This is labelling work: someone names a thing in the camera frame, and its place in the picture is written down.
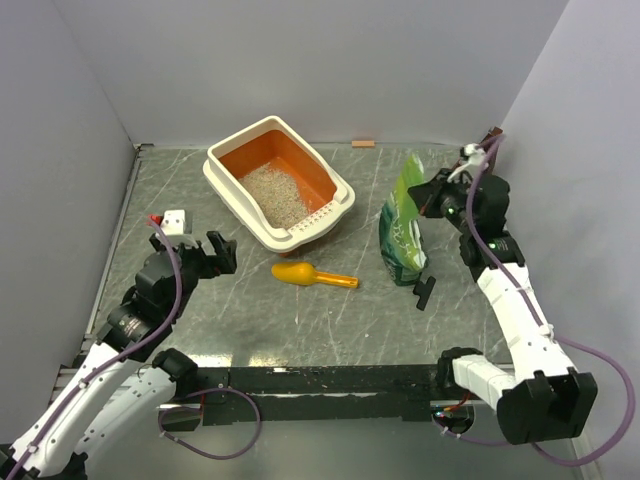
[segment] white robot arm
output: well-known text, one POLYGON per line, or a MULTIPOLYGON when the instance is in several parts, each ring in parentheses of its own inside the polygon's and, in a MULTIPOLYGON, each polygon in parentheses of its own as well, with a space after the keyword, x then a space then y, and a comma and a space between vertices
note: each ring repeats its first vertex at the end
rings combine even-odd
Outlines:
MULTIPOLYGON (((484 150, 477 145, 467 147, 463 150, 480 152, 484 159, 484 150)), ((495 175, 483 175, 472 212, 475 233, 503 271, 471 232, 469 184, 460 173, 443 168, 431 181, 411 187, 409 194, 425 217, 446 218, 461 232, 461 257, 496 314, 514 374, 502 371, 474 348, 454 348, 438 361, 437 380, 462 387, 489 404, 511 444, 576 437, 591 411, 597 385, 590 373, 577 372, 554 340, 553 326, 535 298, 524 257, 505 228, 509 184, 495 175)))
POLYGON ((463 172, 466 172, 471 178, 476 177, 480 172, 482 165, 485 165, 485 157, 487 153, 480 145, 470 143, 460 149, 460 165, 449 174, 447 182, 452 183, 462 178, 463 172))
POLYGON ((205 254, 191 235, 184 211, 168 211, 152 221, 162 225, 164 242, 156 235, 150 238, 156 253, 147 258, 121 305, 110 312, 96 344, 58 398, 24 435, 0 449, 0 478, 85 479, 84 460, 90 456, 93 462, 98 449, 125 434, 141 411, 192 391, 196 364, 169 349, 154 358, 138 385, 107 405, 170 335, 171 322, 180 316, 198 281, 236 270, 236 243, 207 232, 216 254, 205 254), (177 263, 167 248, 175 249, 177 263), (110 361, 115 363, 105 368, 110 361))

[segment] green bag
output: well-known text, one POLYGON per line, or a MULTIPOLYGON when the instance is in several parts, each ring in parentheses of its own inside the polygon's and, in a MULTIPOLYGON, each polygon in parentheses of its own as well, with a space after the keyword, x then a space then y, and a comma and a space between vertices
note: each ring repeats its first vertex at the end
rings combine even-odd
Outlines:
POLYGON ((428 265, 418 230, 419 212, 407 193, 409 187, 424 182, 422 162, 411 155, 380 213, 380 253, 396 285, 415 284, 428 265))

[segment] cat litter box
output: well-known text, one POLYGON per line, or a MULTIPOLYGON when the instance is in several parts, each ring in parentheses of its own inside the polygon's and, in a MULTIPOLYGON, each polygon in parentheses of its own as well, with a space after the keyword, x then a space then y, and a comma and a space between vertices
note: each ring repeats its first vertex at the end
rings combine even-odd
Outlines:
POLYGON ((291 252, 324 235, 355 200, 353 188, 279 117, 267 117, 213 145, 208 157, 202 168, 207 181, 234 215, 273 252, 291 252), (263 174, 266 182, 253 181, 263 174), (284 183, 270 183, 271 178, 284 183), (292 186, 295 182, 296 200, 289 198, 291 192, 285 192, 282 185, 287 182, 292 186), (296 218, 295 224, 272 225, 273 217, 270 223, 265 215, 269 213, 267 205, 263 203, 264 210, 260 207, 249 193, 250 185, 260 188, 253 190, 256 198, 275 202, 271 209, 276 213, 281 208, 279 201, 298 201, 304 208, 302 215, 299 209, 293 209, 298 215, 292 217, 296 218))

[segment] white wall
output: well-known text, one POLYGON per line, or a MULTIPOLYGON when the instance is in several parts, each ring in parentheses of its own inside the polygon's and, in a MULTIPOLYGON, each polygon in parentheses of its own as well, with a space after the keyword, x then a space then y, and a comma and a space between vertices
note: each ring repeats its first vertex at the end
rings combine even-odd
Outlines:
MULTIPOLYGON (((498 161, 512 186, 509 225, 559 332, 604 350, 640 387, 638 194, 640 4, 572 0, 503 126, 498 161)), ((622 417, 624 389, 599 361, 595 445, 622 417)), ((636 478, 640 424, 602 460, 606 478, 636 478)))
POLYGON ((54 0, 134 143, 270 114, 307 140, 468 142, 505 117, 565 0, 54 0))
POLYGON ((133 155, 54 5, 0 2, 0 442, 79 347, 133 155))

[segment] litter scoop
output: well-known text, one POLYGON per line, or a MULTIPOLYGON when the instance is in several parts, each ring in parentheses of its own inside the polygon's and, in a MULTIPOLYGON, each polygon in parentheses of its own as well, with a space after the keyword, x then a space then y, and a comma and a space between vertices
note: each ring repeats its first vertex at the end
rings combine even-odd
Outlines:
POLYGON ((358 279, 333 273, 317 272, 308 262, 276 263, 271 267, 271 273, 281 282, 295 285, 313 285, 326 283, 338 287, 356 288, 358 279))

